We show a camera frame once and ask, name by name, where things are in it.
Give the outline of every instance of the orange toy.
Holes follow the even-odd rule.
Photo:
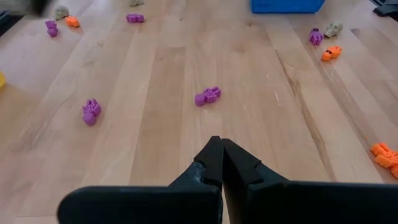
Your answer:
[[[80,23],[76,19],[76,17],[68,16],[65,20],[67,22],[67,25],[70,27],[80,27]]]
[[[391,173],[398,178],[398,154],[383,142],[372,146],[371,152],[376,156],[374,161],[384,168],[391,168]]]
[[[340,46],[329,47],[323,54],[322,60],[329,62],[331,59],[336,59],[341,55],[343,48]]]

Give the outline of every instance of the skull figurine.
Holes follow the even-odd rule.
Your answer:
[[[130,0],[130,6],[139,6],[144,3],[144,0]]]
[[[64,17],[69,16],[69,9],[65,6],[57,6],[55,8],[55,19],[60,20]]]
[[[340,21],[333,21],[327,28],[325,32],[325,36],[333,37],[334,35],[338,35],[343,29],[343,23]]]

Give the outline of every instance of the wooden table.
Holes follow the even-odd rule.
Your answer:
[[[0,223],[55,223],[86,185],[167,185],[212,135],[292,180],[396,183],[369,148],[398,149],[398,23],[367,0],[253,15],[242,0],[64,0],[81,28],[23,18],[0,38]],[[126,22],[141,13],[143,24]],[[337,38],[312,46],[335,19]],[[327,47],[343,53],[321,62]],[[193,97],[218,85],[219,101]],[[85,101],[103,107],[81,120]],[[224,215],[228,223],[227,209]]]

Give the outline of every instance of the blue bin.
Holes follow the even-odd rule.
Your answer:
[[[251,10],[254,13],[314,13],[323,3],[325,0],[251,0]]]

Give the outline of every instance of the wood grain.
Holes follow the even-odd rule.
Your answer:
[[[241,0],[60,3],[81,28],[61,21],[51,39],[26,17],[0,38],[0,223],[56,223],[62,197],[86,185],[168,185],[212,135],[292,180],[396,183],[369,148],[398,149],[398,23],[368,0],[308,15]],[[341,34],[312,46],[310,30],[335,19]],[[321,62],[332,45],[342,55]],[[196,107],[213,86],[221,98]],[[93,127],[89,98],[103,107]]]

